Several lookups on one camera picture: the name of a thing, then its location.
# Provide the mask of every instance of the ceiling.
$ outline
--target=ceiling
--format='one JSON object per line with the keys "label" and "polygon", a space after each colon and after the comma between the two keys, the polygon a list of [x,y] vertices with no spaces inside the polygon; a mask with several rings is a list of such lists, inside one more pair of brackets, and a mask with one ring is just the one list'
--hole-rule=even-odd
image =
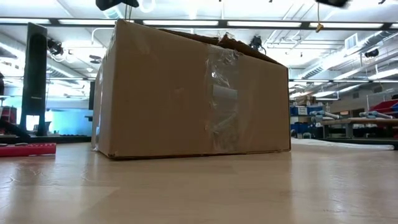
{"label": "ceiling", "polygon": [[[295,20],[342,22],[397,22],[398,1],[353,0],[346,9],[320,5],[313,0],[140,0],[141,7],[133,9],[133,19],[243,19],[243,20]],[[100,11],[95,0],[0,0],[0,17],[57,17],[57,18],[124,18],[126,7],[120,4],[111,10]],[[62,42],[67,57],[55,57],[70,69],[70,77],[81,75],[95,77],[98,64],[90,63],[89,55],[102,57],[109,44],[112,29],[94,27],[48,27],[48,36]],[[359,36],[373,35],[374,31],[329,31],[316,33],[313,30],[272,29],[176,29],[199,35],[221,37],[226,32],[235,39],[250,43],[254,35],[260,35],[267,55],[283,63],[291,70],[305,70],[344,47],[345,39],[358,33]],[[26,26],[0,26],[4,34],[18,43],[26,44]],[[394,44],[384,46],[384,54],[395,49]],[[330,70],[348,72],[360,67],[360,57],[351,58],[349,63],[336,65]]]}

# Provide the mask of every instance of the table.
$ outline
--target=table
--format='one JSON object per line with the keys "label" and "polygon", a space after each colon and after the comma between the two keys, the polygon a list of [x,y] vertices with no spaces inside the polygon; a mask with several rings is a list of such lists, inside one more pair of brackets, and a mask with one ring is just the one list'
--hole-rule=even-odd
{"label": "table", "polygon": [[336,119],[329,121],[321,121],[323,125],[323,137],[326,138],[329,135],[329,126],[334,124],[343,124],[346,129],[346,137],[353,138],[354,124],[382,124],[385,126],[393,127],[398,126],[398,119],[369,119],[369,118],[347,118],[347,119]]}

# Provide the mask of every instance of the vent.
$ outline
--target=vent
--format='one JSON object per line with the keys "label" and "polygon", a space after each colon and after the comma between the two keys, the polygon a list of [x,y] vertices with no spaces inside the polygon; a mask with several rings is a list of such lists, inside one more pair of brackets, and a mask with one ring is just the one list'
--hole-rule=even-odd
{"label": "vent", "polygon": [[378,86],[373,89],[373,93],[381,93],[382,91],[383,91],[383,87],[381,87],[381,86]]}
{"label": "vent", "polygon": [[359,98],[359,92],[353,93],[353,99],[358,99]]}
{"label": "vent", "polygon": [[357,45],[358,45],[358,33],[352,35],[351,37],[348,37],[345,40],[345,47],[347,51],[355,48]]}

